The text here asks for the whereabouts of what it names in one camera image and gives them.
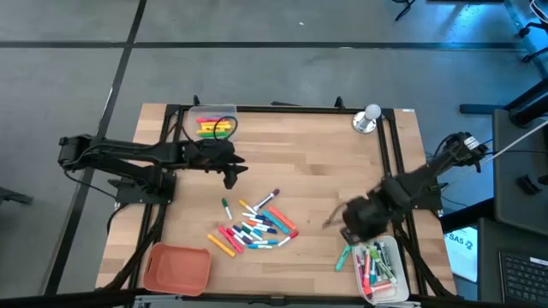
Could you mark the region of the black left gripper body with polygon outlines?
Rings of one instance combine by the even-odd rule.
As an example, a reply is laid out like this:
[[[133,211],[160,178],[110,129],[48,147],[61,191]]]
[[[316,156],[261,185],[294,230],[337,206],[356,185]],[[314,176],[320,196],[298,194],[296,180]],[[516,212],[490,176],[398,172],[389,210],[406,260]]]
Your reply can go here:
[[[235,147],[226,139],[189,142],[183,157],[191,169],[222,169],[235,163]]]

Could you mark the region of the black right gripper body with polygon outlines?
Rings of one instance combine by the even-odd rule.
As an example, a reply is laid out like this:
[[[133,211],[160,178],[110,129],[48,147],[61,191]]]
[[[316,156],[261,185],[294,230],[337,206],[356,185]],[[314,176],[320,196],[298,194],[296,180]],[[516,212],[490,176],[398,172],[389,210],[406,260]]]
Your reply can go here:
[[[384,190],[370,191],[365,197],[352,198],[345,204],[344,228],[358,235],[360,242],[383,234],[390,221],[401,212],[401,206]]]

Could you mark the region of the green Expo dry-erase marker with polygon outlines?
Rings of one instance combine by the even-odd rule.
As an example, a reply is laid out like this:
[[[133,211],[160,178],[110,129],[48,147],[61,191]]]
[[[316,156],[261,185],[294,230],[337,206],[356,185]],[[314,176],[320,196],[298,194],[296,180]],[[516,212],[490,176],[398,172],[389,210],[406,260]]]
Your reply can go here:
[[[376,269],[376,277],[378,280],[387,280],[388,276],[385,274],[385,271],[382,267],[382,260],[380,255],[378,254],[378,250],[375,246],[369,246],[369,252],[372,257],[374,267]]]
[[[392,274],[390,269],[384,264],[384,262],[383,262],[383,260],[382,260],[382,258],[380,257],[379,254],[375,257],[375,262],[376,262],[376,265],[377,265],[378,269],[380,270],[380,275],[384,279],[387,279],[388,281],[390,281],[392,284],[396,284],[397,279]]]

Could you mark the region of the orange Expo dry-erase marker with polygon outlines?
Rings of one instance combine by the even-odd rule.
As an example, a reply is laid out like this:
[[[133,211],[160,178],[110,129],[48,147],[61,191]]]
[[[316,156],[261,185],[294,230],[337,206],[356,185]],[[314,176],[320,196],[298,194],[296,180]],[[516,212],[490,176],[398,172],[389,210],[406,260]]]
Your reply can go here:
[[[364,277],[363,277],[363,290],[364,294],[368,296],[372,293],[370,286],[370,268],[371,268],[371,256],[370,252],[366,250],[365,252],[365,266],[364,266]]]

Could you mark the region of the red Expo dry-erase marker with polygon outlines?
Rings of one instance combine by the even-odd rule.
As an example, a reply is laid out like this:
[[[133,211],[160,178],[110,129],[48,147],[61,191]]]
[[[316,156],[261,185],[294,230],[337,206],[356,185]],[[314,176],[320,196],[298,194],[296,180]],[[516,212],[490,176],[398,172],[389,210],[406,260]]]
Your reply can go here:
[[[363,291],[366,296],[372,296],[376,292],[384,291],[385,289],[393,288],[393,284],[390,281],[384,281],[372,286],[364,286]]]

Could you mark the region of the red cap mini marker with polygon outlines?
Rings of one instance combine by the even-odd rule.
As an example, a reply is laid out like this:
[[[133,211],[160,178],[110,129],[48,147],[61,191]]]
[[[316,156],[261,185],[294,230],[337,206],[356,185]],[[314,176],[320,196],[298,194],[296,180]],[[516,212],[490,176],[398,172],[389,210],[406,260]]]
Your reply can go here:
[[[299,234],[298,230],[295,230],[293,233],[289,234],[285,239],[280,241],[277,245],[278,246],[284,246],[289,241],[291,241],[293,238],[295,238]]]
[[[246,245],[246,242],[238,234],[236,234],[231,228],[226,228],[226,231],[230,236],[232,236],[242,246]]]

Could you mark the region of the mint green highlighter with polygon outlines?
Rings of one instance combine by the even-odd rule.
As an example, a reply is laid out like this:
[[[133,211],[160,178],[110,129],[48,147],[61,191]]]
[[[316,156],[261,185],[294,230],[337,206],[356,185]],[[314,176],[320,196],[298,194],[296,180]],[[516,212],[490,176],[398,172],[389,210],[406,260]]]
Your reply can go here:
[[[342,250],[342,253],[340,254],[337,263],[335,265],[335,271],[340,272],[343,268],[343,266],[346,263],[346,260],[348,258],[348,255],[351,253],[352,247],[351,246],[345,246]]]

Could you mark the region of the clear plastic bin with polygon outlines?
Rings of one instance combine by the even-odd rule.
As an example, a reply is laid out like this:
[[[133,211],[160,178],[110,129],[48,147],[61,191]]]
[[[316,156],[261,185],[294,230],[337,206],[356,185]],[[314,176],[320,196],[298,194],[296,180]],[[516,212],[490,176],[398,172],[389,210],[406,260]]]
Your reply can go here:
[[[220,105],[201,105],[194,106],[188,110],[187,121],[185,124],[185,129],[188,135],[192,139],[217,139],[217,138],[201,138],[198,136],[197,131],[201,129],[198,122],[195,119],[200,117],[212,117],[212,118],[221,118],[229,117],[232,123],[232,130],[227,132],[231,133],[229,138],[224,138],[232,140],[235,138],[235,132],[238,128],[238,119],[237,119],[237,108],[233,104],[220,104]]]

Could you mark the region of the white plastic bin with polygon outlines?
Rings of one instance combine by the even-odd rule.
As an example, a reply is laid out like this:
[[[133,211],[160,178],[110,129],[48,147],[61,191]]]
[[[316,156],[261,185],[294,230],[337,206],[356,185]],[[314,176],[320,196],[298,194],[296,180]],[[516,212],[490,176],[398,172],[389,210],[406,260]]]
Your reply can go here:
[[[381,257],[381,253],[378,247],[379,242],[385,243],[385,247],[391,262],[390,271],[397,279],[397,283],[393,284],[393,288],[376,292],[372,296],[366,296],[363,291],[363,280],[360,281],[360,278],[358,277],[356,272],[355,255],[358,254],[361,257],[361,266],[363,269],[363,277],[364,277],[365,252],[366,250],[369,251],[369,246],[375,246],[378,250],[378,254]],[[355,272],[355,278],[357,281],[358,292],[360,296],[366,300],[366,302],[372,305],[388,305],[388,304],[400,304],[408,299],[409,287],[408,287],[407,277],[405,274],[405,269],[402,264],[402,260],[400,257],[400,252],[399,252],[396,240],[392,236],[389,236],[389,235],[381,236],[380,238],[377,238],[376,240],[370,241],[366,244],[359,244],[357,246],[353,246],[351,254],[352,254],[352,257],[351,257],[352,261],[354,262],[354,272]],[[384,281],[388,281],[388,280],[377,279],[375,284],[379,284]]]

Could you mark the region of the white printed paper sign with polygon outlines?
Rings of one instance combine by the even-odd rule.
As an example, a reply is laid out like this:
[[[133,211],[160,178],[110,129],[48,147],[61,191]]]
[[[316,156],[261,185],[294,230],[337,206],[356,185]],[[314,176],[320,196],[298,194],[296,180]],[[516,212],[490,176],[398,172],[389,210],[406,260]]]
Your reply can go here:
[[[476,282],[478,277],[478,233],[475,228],[461,228],[444,235],[451,271]]]

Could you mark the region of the white bulb chrome lamp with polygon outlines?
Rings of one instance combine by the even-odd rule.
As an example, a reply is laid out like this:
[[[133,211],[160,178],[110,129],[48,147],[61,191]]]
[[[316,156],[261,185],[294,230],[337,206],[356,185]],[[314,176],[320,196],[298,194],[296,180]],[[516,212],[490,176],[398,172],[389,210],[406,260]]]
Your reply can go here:
[[[363,111],[355,114],[352,124],[358,133],[372,133],[377,126],[377,119],[381,116],[382,110],[377,104],[367,105]]]

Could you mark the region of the terracotta orange plastic tray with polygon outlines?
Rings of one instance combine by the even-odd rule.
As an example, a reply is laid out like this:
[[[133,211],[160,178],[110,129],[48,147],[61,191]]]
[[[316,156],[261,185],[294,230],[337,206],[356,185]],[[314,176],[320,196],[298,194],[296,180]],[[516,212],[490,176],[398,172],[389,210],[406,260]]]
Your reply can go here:
[[[205,291],[210,269],[206,249],[157,243],[149,253],[142,284],[148,291],[196,297]]]

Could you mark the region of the grey desk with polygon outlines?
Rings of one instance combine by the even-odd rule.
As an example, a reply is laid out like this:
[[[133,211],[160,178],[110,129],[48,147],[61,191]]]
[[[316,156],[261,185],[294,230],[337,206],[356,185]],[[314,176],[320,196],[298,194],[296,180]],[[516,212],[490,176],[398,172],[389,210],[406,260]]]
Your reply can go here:
[[[548,233],[548,185],[539,177],[548,175],[548,123],[535,119],[529,127],[517,127],[505,110],[492,117],[494,200],[500,222],[537,233]],[[525,194],[516,184],[518,177],[528,175],[541,189],[535,195]]]

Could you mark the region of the small black desk device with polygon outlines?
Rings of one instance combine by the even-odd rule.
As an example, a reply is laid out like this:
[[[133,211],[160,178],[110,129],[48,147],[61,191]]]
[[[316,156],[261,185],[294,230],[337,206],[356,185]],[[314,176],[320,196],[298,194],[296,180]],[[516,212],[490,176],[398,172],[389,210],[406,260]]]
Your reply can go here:
[[[541,192],[541,189],[531,180],[528,175],[522,175],[516,180],[517,186],[528,195],[535,195]]]

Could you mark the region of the black laptop keyboard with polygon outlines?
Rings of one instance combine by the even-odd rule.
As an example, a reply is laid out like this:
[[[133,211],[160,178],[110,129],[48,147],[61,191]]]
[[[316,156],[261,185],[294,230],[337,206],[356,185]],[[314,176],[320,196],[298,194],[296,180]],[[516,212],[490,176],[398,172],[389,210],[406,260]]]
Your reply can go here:
[[[499,253],[505,304],[548,308],[548,259]]]

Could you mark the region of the black floor stand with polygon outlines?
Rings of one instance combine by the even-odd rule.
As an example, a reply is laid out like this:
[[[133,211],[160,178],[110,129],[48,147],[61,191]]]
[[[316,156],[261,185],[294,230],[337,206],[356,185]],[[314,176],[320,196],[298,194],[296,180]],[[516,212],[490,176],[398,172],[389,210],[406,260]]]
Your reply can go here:
[[[548,113],[548,77],[522,93],[506,105],[461,104],[464,115],[492,115],[496,110],[505,110],[509,120],[517,127],[529,127],[530,123]]]

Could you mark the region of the black floor object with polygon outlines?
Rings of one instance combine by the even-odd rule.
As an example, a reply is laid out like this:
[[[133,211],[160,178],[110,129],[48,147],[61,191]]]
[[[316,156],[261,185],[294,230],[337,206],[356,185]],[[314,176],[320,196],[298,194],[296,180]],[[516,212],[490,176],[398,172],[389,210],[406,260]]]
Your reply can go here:
[[[31,204],[33,197],[0,187],[0,205],[3,201],[13,201],[19,204]]]

